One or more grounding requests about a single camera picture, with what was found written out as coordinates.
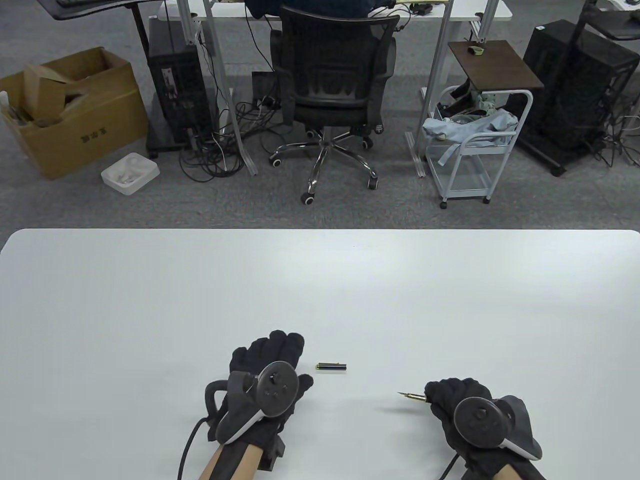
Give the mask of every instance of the wooden shelf top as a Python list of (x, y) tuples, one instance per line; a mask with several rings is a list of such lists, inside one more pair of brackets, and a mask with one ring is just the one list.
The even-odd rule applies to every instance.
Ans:
[(467, 49), (475, 42), (449, 42), (458, 63), (480, 92), (489, 90), (536, 90), (544, 88), (509, 42), (485, 42), (484, 54), (474, 56)]

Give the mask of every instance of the cardboard box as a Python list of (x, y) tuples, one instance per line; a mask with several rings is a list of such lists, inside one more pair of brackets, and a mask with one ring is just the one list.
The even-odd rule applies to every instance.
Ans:
[(71, 173), (147, 135), (131, 64), (99, 47), (0, 79), (20, 126), (3, 113), (20, 147), (48, 178)]

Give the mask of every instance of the computer tower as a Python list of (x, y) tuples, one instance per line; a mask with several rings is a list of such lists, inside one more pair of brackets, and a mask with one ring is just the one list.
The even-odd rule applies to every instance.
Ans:
[(149, 69), (164, 118), (177, 143), (217, 132), (217, 104), (209, 101), (196, 45), (184, 40), (178, 20), (149, 19)]
[[(558, 20), (536, 27), (531, 35), (524, 61), (546, 88), (574, 29), (571, 22)], [(638, 54), (583, 31), (554, 98), (547, 102), (544, 92), (535, 92), (523, 141), (537, 136), (532, 142), (560, 165), (588, 153), (604, 135), (605, 123), (639, 62)], [(516, 103), (510, 101), (508, 109), (517, 110)]]

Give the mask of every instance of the forearm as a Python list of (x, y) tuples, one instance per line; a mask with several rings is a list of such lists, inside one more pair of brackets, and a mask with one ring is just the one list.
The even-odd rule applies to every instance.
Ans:
[(493, 480), (522, 480), (522, 478), (511, 465), (505, 465), (502, 470), (493, 477)]
[(252, 480), (262, 458), (262, 449), (247, 445), (244, 453), (229, 453), (237, 448), (234, 444), (219, 446), (199, 480)]

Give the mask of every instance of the white plastic tray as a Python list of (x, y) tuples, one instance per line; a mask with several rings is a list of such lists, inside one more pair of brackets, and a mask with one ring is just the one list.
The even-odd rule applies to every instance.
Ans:
[(102, 181), (124, 195), (131, 195), (160, 175), (156, 162), (140, 154), (129, 154), (101, 173)]

